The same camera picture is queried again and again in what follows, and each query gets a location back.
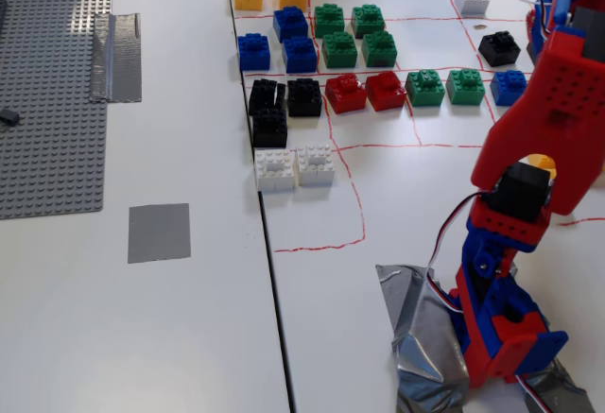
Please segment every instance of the red grid line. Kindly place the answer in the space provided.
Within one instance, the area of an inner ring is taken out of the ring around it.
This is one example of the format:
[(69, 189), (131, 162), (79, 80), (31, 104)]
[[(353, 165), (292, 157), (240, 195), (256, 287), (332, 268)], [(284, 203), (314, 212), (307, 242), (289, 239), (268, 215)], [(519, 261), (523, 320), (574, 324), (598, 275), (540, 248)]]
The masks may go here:
[(353, 188), (353, 192), (355, 193), (355, 197), (357, 198), (357, 205), (359, 206), (359, 213), (361, 216), (362, 235), (361, 235), (361, 238), (358, 238), (355, 241), (351, 241), (349, 243), (343, 243), (342, 245), (338, 245), (338, 246), (330, 245), (330, 246), (322, 246), (322, 247), (318, 247), (318, 248), (295, 248), (293, 250), (276, 250), (275, 252), (299, 252), (301, 250), (341, 250), (343, 248), (346, 248), (347, 246), (353, 246), (358, 243), (361, 243), (362, 241), (364, 241), (366, 239), (366, 219), (363, 216), (363, 205), (361, 205), (361, 198), (359, 197), (359, 193), (357, 192), (357, 187), (355, 186), (355, 183), (353, 181), (353, 175), (351, 174), (351, 168), (349, 167), (347, 162), (344, 160), (344, 157), (342, 156), (342, 153), (340, 152), (340, 148), (338, 147), (337, 141), (334, 138), (334, 129), (332, 127), (332, 117), (330, 117), (330, 112), (328, 111), (328, 101), (324, 95), (322, 95), (321, 98), (323, 98), (323, 107), (325, 108), (325, 114), (328, 117), (328, 126), (330, 127), (330, 140), (332, 141), (332, 144), (334, 144), (334, 147), (336, 148), (338, 157), (340, 158), (340, 160), (342, 161), (342, 163), (344, 164), (344, 166), (347, 169), (347, 174), (349, 175), (349, 180), (351, 180), (351, 187)]

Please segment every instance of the cable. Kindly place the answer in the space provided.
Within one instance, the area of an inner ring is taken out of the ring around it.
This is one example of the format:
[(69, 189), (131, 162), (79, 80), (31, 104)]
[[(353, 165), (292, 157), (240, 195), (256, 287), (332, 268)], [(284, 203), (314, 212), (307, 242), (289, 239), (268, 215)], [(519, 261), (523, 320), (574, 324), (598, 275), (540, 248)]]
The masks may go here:
[(450, 225), (452, 224), (452, 222), (454, 222), (454, 220), (458, 217), (458, 215), (460, 214), (460, 212), (462, 210), (464, 210), (464, 207), (466, 206), (466, 204), (472, 198), (475, 198), (476, 196), (482, 196), (482, 195), (485, 195), (485, 194), (486, 193), (484, 193), (482, 191), (478, 191), (476, 193), (472, 193), (470, 196), (467, 196), (466, 198), (464, 198), (462, 200), (461, 203), (459, 203), (457, 205), (457, 207), (447, 217), (447, 219), (445, 219), (445, 222), (443, 223), (443, 225), (441, 226), (441, 228), (439, 230), (439, 233), (437, 234), (437, 241), (435, 242), (435, 248), (433, 249), (433, 255), (431, 255), (431, 259), (428, 261), (428, 265), (426, 266), (426, 273), (424, 275), (424, 281), (429, 286), (429, 288), (433, 291), (433, 293), (435, 294), (435, 296), (437, 296), (437, 298), (443, 303), (443, 305), (445, 307), (447, 307), (450, 311), (457, 312), (459, 314), (462, 314), (462, 309), (460, 309), (459, 307), (457, 307), (452, 302), (452, 300), (450, 299), (450, 296), (447, 293), (445, 293), (435, 283), (435, 281), (433, 281), (431, 279), (430, 269), (433, 266), (433, 264), (435, 263), (435, 260), (437, 260), (437, 256), (439, 255), (439, 251), (440, 251), (440, 248), (441, 248), (441, 241), (442, 241), (443, 237), (445, 236), (445, 233), (449, 229)]
[(538, 404), (540, 409), (544, 413), (552, 413), (552, 410), (546, 405), (545, 401), (543, 401), (538, 393), (533, 390), (533, 388), (529, 385), (525, 378), (522, 375), (517, 375), (517, 380), (519, 381), (519, 385), (525, 390), (525, 392), (533, 399), (533, 401)]

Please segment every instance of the black lego piece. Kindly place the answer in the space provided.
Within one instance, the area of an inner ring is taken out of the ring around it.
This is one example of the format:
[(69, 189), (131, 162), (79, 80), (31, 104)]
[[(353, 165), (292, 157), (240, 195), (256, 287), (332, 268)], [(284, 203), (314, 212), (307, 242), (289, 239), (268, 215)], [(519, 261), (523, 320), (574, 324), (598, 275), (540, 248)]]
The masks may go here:
[(285, 110), (261, 109), (252, 118), (252, 145), (254, 148), (285, 148), (287, 126)]
[(321, 115), (320, 83), (311, 78), (287, 82), (287, 108), (290, 117)]
[(248, 103), (248, 115), (250, 117), (254, 117), (262, 109), (274, 106), (276, 86), (277, 82), (274, 80), (257, 79), (254, 81)]
[(2, 26), (4, 25), (4, 16), (7, 14), (7, 0), (0, 0), (0, 34), (2, 33)]
[(14, 127), (19, 123), (21, 117), (18, 112), (11, 111), (10, 109), (4, 108), (0, 111), (0, 122), (10, 127)]
[(502, 66), (515, 63), (521, 54), (521, 48), (509, 32), (496, 32), (483, 37), (479, 52), (490, 66)]
[(586, 32), (582, 56), (605, 63), (605, 12), (577, 7), (572, 25)]

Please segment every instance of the silver duct tape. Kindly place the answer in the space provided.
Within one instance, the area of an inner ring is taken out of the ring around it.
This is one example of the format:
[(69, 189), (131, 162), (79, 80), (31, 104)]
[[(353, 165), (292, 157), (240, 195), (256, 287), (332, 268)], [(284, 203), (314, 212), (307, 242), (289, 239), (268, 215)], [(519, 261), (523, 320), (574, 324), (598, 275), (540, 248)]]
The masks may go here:
[(139, 102), (141, 77), (140, 15), (96, 14), (91, 100)]
[(449, 314), (424, 284), (424, 268), (376, 270), (395, 334), (397, 411), (461, 413), (469, 375)]
[[(586, 391), (574, 384), (558, 359), (546, 370), (526, 376), (526, 380), (552, 413), (595, 413)], [(526, 405), (529, 413), (543, 411), (528, 395)]]

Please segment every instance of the gray square tape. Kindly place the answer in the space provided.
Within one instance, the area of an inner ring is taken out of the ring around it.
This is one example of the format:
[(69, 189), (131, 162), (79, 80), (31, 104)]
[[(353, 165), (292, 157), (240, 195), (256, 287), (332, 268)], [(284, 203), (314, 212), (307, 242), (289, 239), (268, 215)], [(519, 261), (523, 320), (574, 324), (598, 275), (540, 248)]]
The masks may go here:
[(129, 264), (191, 257), (189, 204), (130, 208)]

